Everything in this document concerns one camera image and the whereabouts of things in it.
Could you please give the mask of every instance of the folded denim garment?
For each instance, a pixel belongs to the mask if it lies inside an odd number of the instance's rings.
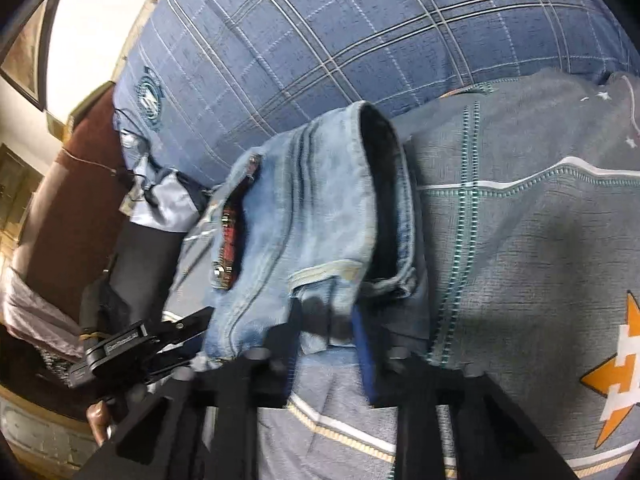
[[[210,237],[204,304],[216,310],[207,355],[229,358],[259,345],[286,320],[292,295],[302,300],[306,353],[350,344],[356,302],[378,314],[397,342],[426,352],[416,213],[404,151],[366,102],[248,150],[196,228]]]

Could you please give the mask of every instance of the yellow stripe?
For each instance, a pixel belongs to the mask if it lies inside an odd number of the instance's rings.
[[[287,409],[299,420],[307,429],[313,431],[316,434],[327,437],[331,440],[339,442],[340,444],[344,444],[345,446],[351,447],[357,451],[362,453],[366,453],[369,456],[373,456],[375,458],[379,458],[380,460],[384,460],[389,464],[392,464],[395,460],[395,456],[389,453],[385,453],[380,451],[379,449],[368,446],[367,444],[363,444],[362,442],[351,438],[350,436],[346,436],[342,433],[338,433],[337,431],[330,430],[329,428],[325,428],[324,426],[320,426],[314,420],[309,418],[305,413],[303,413],[295,404],[291,401],[287,403]],[[590,466],[585,469],[574,469],[574,472],[578,478],[585,478],[587,476],[606,471],[612,467],[615,467],[620,464],[626,463],[631,457],[631,453],[619,456],[617,458],[613,458],[608,462],[603,462],[598,465]],[[456,470],[453,468],[447,468],[445,470],[447,478],[457,478]]]

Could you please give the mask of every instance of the wooden frame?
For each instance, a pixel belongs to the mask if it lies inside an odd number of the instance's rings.
[[[49,41],[51,38],[51,31],[53,28],[53,21],[58,9],[58,3],[60,0],[45,0],[31,13],[29,19],[23,24],[20,32],[16,35],[4,56],[2,56],[0,62],[0,75],[7,81],[14,89],[33,104],[38,110],[44,110],[47,107],[47,63],[49,59]],[[31,19],[37,20],[36,23],[30,24]],[[20,35],[25,30],[27,24],[36,27],[36,38],[34,40],[34,53],[32,66],[27,67],[31,69],[30,76],[33,77],[33,87],[29,88],[24,81],[19,81],[15,75],[11,75],[3,67],[4,62],[9,56],[12,56],[12,47],[15,42],[20,38]]]

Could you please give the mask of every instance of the white cloth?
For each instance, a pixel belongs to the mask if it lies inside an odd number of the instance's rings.
[[[12,336],[71,361],[82,357],[78,324],[31,290],[10,267],[4,272],[2,314]]]

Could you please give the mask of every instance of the embroidered emblem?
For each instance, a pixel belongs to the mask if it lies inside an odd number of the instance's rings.
[[[640,309],[631,292],[626,294],[626,324],[620,325],[618,352],[580,382],[607,399],[600,416],[604,425],[595,445],[599,447],[640,402]]]
[[[142,112],[146,124],[152,130],[155,130],[160,123],[164,92],[162,92],[162,87],[160,86],[160,79],[148,66],[145,66],[145,75],[140,78],[136,85],[136,94],[138,96],[138,108]]]

